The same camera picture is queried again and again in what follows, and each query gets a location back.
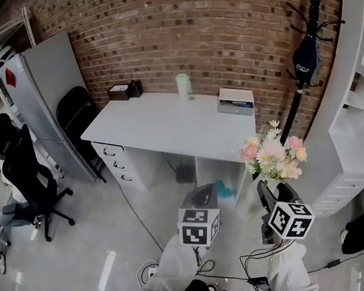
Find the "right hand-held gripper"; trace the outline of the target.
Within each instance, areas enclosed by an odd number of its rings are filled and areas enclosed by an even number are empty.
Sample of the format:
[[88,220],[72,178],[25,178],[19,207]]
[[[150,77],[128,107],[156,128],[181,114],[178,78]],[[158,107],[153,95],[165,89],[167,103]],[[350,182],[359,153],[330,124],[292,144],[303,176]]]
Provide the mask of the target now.
[[257,190],[260,202],[268,212],[262,216],[263,244],[273,244],[275,236],[283,240],[303,240],[315,220],[315,215],[292,186],[286,182],[278,184],[279,194],[275,197],[267,181],[260,180]]

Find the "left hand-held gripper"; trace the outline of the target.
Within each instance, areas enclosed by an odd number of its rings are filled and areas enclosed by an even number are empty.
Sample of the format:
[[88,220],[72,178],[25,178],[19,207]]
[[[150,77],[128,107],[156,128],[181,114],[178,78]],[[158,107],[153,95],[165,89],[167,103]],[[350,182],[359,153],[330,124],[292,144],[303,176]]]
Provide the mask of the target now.
[[215,184],[204,184],[189,192],[178,210],[181,245],[208,248],[220,230],[220,209]]

